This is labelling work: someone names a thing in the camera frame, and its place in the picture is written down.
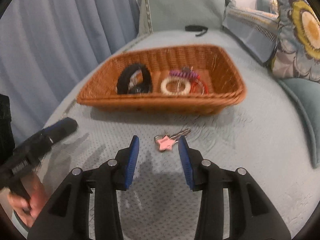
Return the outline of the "floral yellow blue pillow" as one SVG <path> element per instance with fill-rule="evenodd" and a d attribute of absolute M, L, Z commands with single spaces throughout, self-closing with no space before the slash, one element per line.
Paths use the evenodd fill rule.
<path fill-rule="evenodd" d="M 277 0 L 278 35 L 272 73 L 319 83 L 319 19 L 307 0 Z"/>

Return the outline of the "brown wicker basket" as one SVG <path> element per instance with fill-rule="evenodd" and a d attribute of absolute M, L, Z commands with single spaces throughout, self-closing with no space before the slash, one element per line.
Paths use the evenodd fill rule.
<path fill-rule="evenodd" d="M 116 93 L 123 70 L 141 63 L 151 74 L 153 91 L 147 94 Z M 171 70 L 191 67 L 208 88 L 197 87 L 188 95 L 165 95 L 162 81 Z M 211 44 L 192 44 L 135 50 L 106 60 L 89 78 L 76 97 L 77 103 L 98 109 L 212 115 L 225 107 L 241 103 L 246 97 L 245 83 L 227 52 Z"/>

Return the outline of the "blue curtain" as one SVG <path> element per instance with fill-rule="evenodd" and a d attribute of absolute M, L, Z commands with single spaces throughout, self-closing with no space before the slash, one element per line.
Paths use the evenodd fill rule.
<path fill-rule="evenodd" d="M 12 0 L 1 17 L 1 93 L 22 142 L 68 93 L 137 36 L 136 0 Z"/>

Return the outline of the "pink star hair clip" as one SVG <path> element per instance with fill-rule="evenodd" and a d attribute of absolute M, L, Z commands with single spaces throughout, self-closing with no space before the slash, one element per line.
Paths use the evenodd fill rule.
<path fill-rule="evenodd" d="M 191 129 L 187 128 L 173 135 L 166 133 L 155 136 L 154 141 L 157 145 L 157 150 L 159 152 L 172 151 L 173 146 L 178 142 L 179 138 L 181 136 L 188 136 L 190 133 Z"/>

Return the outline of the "teal plain pillow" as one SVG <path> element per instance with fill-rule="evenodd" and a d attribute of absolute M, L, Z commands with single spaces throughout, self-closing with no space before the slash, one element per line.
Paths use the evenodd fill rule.
<path fill-rule="evenodd" d="M 291 98 L 303 122 L 308 137 L 310 160 L 319 167 L 319 83 L 305 79 L 279 79 L 279 85 Z"/>

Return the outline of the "teal covered headboard cushion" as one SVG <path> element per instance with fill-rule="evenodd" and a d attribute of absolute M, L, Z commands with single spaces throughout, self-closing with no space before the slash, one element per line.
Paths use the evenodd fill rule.
<path fill-rule="evenodd" d="M 159 31 L 184 30 L 188 25 L 220 29 L 229 4 L 235 0 L 137 0 L 139 31 L 145 35 Z"/>

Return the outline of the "striped blue pillow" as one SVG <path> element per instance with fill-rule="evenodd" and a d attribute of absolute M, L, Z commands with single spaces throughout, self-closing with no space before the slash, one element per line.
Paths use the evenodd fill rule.
<path fill-rule="evenodd" d="M 277 44 L 277 15 L 230 4 L 222 26 L 241 41 L 261 65 L 269 62 Z"/>

